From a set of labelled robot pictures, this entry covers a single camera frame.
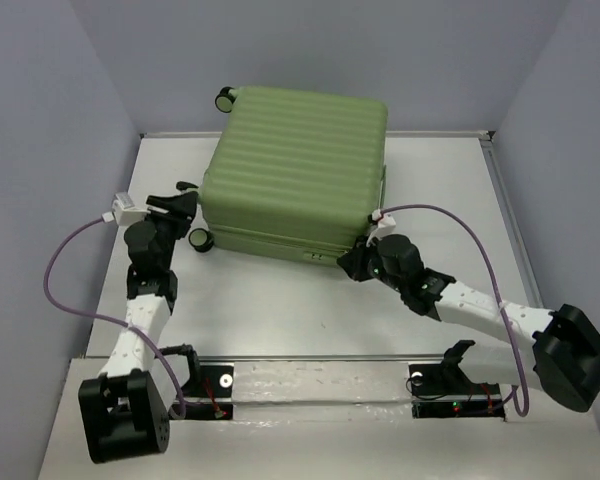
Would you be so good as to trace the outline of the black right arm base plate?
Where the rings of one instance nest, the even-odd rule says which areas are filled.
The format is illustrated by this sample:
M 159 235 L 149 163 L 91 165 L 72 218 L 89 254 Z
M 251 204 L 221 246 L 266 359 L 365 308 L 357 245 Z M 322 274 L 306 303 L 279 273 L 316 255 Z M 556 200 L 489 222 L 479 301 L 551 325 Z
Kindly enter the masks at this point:
M 417 420 L 506 419 L 500 386 L 473 383 L 458 366 L 411 364 L 405 387 L 412 400 L 412 416 Z

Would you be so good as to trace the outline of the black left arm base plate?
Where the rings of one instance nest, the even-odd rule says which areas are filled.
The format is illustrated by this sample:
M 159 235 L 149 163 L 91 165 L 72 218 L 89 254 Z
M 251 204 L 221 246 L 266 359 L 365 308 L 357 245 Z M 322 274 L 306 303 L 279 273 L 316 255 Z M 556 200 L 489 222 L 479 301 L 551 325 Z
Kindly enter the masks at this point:
M 232 400 L 234 365 L 232 363 L 202 363 L 202 380 L 189 380 L 183 387 L 187 403 L 185 420 L 230 421 L 233 419 Z

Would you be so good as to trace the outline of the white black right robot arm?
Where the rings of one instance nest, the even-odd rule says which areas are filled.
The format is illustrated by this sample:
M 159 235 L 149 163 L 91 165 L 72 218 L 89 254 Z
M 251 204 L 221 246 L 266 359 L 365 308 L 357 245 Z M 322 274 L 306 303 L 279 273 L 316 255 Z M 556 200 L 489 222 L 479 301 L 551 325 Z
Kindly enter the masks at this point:
M 337 265 L 355 282 L 377 280 L 413 313 L 467 327 L 505 343 L 502 354 L 460 340 L 445 353 L 442 384 L 462 392 L 476 383 L 509 383 L 547 394 L 579 413 L 600 393 L 600 332 L 579 308 L 556 310 L 511 303 L 425 266 L 401 234 L 359 238 Z

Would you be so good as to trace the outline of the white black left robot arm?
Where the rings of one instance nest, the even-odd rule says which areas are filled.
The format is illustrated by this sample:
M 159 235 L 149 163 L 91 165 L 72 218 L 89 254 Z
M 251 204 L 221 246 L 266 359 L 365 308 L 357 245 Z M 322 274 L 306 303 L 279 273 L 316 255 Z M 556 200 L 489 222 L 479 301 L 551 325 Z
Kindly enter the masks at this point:
M 126 194 L 113 204 L 130 261 L 126 314 L 104 367 L 78 391 L 95 464 L 165 452 L 173 404 L 185 410 L 184 395 L 201 383 L 192 346 L 157 345 L 177 299 L 178 279 L 171 268 L 175 244 L 189 232 L 198 206 L 196 187 L 184 183 L 179 189 L 170 197 L 148 196 L 143 208 Z

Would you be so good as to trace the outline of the light green hard suitcase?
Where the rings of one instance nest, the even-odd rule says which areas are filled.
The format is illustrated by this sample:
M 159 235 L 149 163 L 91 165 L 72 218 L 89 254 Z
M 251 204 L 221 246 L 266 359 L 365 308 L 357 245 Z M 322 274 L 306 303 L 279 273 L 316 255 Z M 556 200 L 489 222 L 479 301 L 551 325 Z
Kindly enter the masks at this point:
M 191 247 L 335 265 L 384 202 L 387 106 L 266 86 L 226 86 L 215 106 L 228 120 L 197 188 L 206 224 Z

